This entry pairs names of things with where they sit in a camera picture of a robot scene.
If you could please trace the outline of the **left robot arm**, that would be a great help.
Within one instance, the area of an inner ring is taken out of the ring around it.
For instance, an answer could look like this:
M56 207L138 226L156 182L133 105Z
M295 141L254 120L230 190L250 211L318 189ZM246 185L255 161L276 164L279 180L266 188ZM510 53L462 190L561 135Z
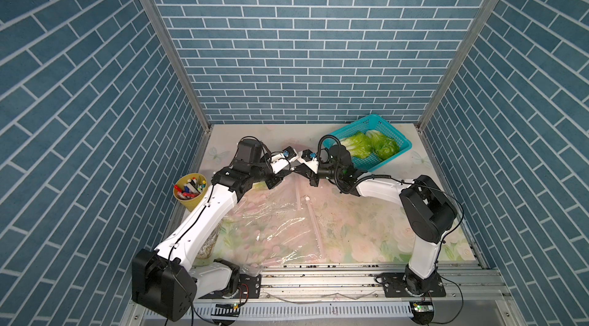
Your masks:
M153 250L142 249L131 263L131 298L170 321L193 310L198 298L214 294L224 298L239 292L239 266L218 259L193 268L198 252L225 215L255 183L274 186L280 172L289 171L297 157L292 148L271 152L255 137L237 145L231 163L217 171L196 209Z

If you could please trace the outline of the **zip-top bag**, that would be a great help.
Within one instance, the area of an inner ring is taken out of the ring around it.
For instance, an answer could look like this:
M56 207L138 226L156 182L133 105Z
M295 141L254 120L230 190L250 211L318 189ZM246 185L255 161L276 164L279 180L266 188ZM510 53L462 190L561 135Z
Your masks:
M313 171L306 163L294 164L285 158L278 159L270 163L270 170L264 172L260 177L255 177L253 184L263 183L269 190L278 186L290 174L298 174L307 178L310 182L317 178L316 172Z
M212 257L252 275L273 266L314 264L324 258L311 214L296 206L232 211L222 222Z
M222 244L245 261L320 258L321 241L296 180L256 183L223 220Z

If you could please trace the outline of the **chinese cabbage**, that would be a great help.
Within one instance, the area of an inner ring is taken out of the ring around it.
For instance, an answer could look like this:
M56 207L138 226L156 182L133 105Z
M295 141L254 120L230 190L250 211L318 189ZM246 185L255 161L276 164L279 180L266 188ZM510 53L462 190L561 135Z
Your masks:
M371 139L362 132L357 132L350 137L342 139L341 145L347 149L351 157L358 159L366 159L373 152Z
M398 143L377 130L369 130L365 133L373 146L373 152L380 160L388 160L400 152Z

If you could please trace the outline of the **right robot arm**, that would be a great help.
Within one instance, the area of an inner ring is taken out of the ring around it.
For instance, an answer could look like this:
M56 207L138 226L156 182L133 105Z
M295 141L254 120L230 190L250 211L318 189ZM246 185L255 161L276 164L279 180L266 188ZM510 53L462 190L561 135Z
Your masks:
M411 258L404 270L406 291L415 296L429 293L440 283L438 262L446 237L458 228L463 208L427 175L402 180L356 168L351 154L340 144L322 152L298 154L292 172L306 177L311 186L328 180L341 194L379 199L400 206L414 234Z

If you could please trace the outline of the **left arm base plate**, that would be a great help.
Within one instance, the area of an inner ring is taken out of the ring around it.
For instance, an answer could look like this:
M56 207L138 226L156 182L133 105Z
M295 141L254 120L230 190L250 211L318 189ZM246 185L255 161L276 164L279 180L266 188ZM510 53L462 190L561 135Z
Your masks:
M215 292L214 298L220 299L241 299L245 301L246 298L258 299L262 290L262 276L251 276L240 274L239 280L236 282L236 288L232 285L227 290Z

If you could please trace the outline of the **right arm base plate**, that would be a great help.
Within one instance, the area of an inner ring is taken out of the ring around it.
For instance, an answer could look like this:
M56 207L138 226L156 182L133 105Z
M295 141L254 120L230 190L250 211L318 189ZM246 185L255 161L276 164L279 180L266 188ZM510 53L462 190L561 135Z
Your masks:
M443 298L446 296L446 290L437 271L425 279L409 269L406 272L385 272L376 275L374 280L382 286L386 298Z

